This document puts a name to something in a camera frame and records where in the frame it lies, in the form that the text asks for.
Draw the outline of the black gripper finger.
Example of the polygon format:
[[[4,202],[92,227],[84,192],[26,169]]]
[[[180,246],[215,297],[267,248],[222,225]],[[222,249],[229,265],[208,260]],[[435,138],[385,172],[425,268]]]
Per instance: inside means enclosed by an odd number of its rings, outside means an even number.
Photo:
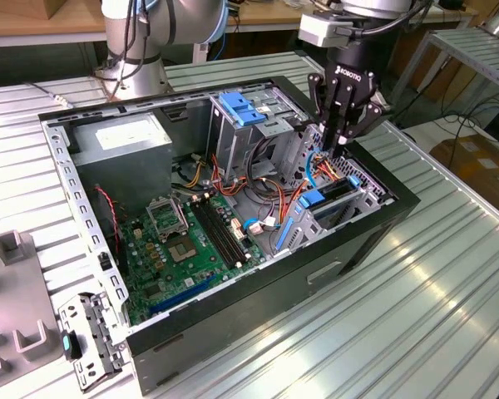
[[[338,78],[327,81],[322,74],[308,74],[309,96],[319,117],[322,135],[322,149],[330,150],[338,124],[339,105],[336,97],[339,89]]]
[[[367,135],[387,119],[387,102],[382,93],[375,89],[371,96],[362,101],[354,100],[364,89],[353,84],[341,88],[336,97],[339,104],[338,119],[333,138],[333,157],[340,157],[344,147],[353,139]]]

